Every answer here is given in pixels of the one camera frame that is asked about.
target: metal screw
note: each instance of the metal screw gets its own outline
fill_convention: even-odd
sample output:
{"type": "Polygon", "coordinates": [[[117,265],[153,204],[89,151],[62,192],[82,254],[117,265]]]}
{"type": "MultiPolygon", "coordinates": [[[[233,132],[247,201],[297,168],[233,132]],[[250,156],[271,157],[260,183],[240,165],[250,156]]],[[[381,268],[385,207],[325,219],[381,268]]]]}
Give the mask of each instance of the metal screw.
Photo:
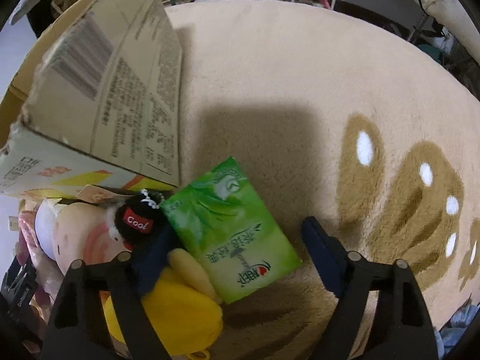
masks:
{"type": "Polygon", "coordinates": [[[396,263],[397,263],[397,266],[402,269],[407,269],[409,267],[408,262],[406,262],[404,259],[398,259],[396,263]]]}
{"type": "Polygon", "coordinates": [[[131,257],[130,252],[123,251],[117,256],[117,260],[120,261],[121,263],[124,263],[125,261],[129,261],[131,257]]]}
{"type": "Polygon", "coordinates": [[[362,255],[357,251],[349,251],[348,256],[351,261],[360,261],[362,259],[362,255]]]}
{"type": "Polygon", "coordinates": [[[83,265],[83,261],[81,259],[76,259],[70,264],[71,269],[78,269],[83,265]]]}

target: tissue packet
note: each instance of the tissue packet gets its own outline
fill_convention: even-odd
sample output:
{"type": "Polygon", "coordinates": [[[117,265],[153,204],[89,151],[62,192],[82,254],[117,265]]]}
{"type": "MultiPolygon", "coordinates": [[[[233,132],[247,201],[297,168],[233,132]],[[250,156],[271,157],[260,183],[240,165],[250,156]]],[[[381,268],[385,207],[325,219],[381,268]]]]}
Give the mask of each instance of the tissue packet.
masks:
{"type": "Polygon", "coordinates": [[[170,197],[162,209],[226,303],[302,264],[232,157],[170,197]]]}

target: fluffy carpet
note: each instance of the fluffy carpet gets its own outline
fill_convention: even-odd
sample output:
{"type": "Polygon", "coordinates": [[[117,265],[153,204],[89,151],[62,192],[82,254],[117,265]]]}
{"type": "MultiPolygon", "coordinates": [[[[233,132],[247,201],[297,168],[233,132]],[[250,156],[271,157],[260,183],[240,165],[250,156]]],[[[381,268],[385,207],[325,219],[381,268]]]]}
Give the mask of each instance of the fluffy carpet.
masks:
{"type": "Polygon", "coordinates": [[[299,237],[308,215],[367,258],[405,258],[437,328],[479,297],[480,105],[455,78],[325,9],[220,1],[167,12],[184,51],[182,185],[234,156],[304,261],[224,307],[212,359],[308,357],[336,304],[299,237]]]}

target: white bedding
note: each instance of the white bedding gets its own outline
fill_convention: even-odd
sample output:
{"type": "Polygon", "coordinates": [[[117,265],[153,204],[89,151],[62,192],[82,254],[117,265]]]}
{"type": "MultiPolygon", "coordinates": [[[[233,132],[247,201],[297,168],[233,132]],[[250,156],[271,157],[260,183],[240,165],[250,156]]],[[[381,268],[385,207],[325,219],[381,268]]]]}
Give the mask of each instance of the white bedding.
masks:
{"type": "Polygon", "coordinates": [[[423,9],[453,33],[470,55],[480,63],[480,34],[460,1],[421,0],[421,2],[423,9]]]}

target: paw print pattern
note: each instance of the paw print pattern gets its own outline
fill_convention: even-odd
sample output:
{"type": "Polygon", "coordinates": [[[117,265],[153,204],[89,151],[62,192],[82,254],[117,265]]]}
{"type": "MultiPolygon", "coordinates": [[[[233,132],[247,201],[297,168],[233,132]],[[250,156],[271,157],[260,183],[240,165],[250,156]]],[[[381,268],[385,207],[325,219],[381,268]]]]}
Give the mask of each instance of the paw print pattern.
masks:
{"type": "Polygon", "coordinates": [[[460,177],[438,146],[415,144],[370,233],[371,257],[381,263],[403,258],[421,289],[435,283],[455,256],[463,191],[460,177]]]}
{"type": "MultiPolygon", "coordinates": [[[[358,248],[354,237],[368,230],[365,220],[380,198],[384,156],[375,125],[353,115],[344,134],[337,188],[340,233],[349,247],[358,248]]],[[[427,288],[453,261],[463,198],[462,181],[442,150],[432,142],[417,143],[400,164],[380,214],[368,223],[373,230],[362,246],[379,263],[405,259],[420,288],[427,288]]]]}
{"type": "Polygon", "coordinates": [[[337,185],[339,231],[347,249],[359,243],[363,220],[380,193],[384,164],[378,128],[362,115],[351,116],[343,137],[337,185]]]}
{"type": "Polygon", "coordinates": [[[463,257],[460,270],[458,272],[458,278],[462,279],[460,284],[460,290],[463,290],[468,280],[473,279],[477,274],[480,267],[480,257],[477,251],[477,247],[480,240],[480,218],[474,219],[472,226],[470,227],[470,248],[463,257]]]}
{"type": "Polygon", "coordinates": [[[223,306],[224,329],[209,348],[212,359],[305,360],[332,315],[336,300],[312,265],[223,306]]]}

